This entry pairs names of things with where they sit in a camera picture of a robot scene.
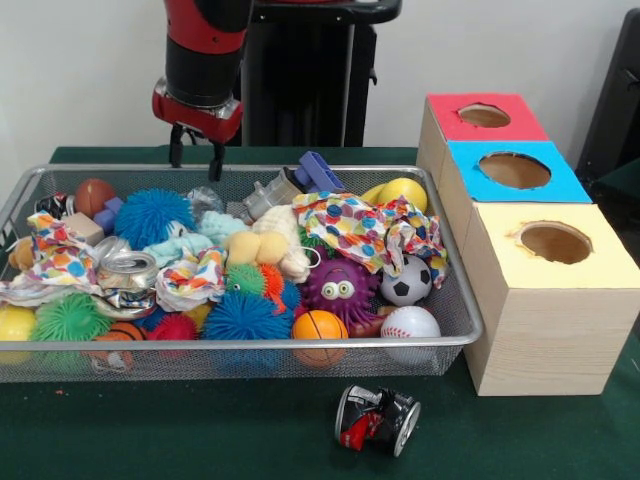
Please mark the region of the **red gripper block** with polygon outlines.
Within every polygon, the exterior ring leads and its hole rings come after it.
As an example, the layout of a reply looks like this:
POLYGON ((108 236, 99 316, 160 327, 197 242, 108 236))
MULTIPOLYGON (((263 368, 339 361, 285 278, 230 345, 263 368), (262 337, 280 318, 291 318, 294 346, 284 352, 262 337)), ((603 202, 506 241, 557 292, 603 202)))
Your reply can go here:
POLYGON ((243 105, 231 98, 219 107, 196 107, 179 102, 167 90, 167 83, 161 77, 155 84, 152 94, 152 111, 154 115, 166 123, 174 124, 170 133, 169 163, 173 168, 182 164, 184 127, 201 134, 213 143, 214 156, 209 163, 208 179, 221 179, 225 145, 238 132, 243 105))

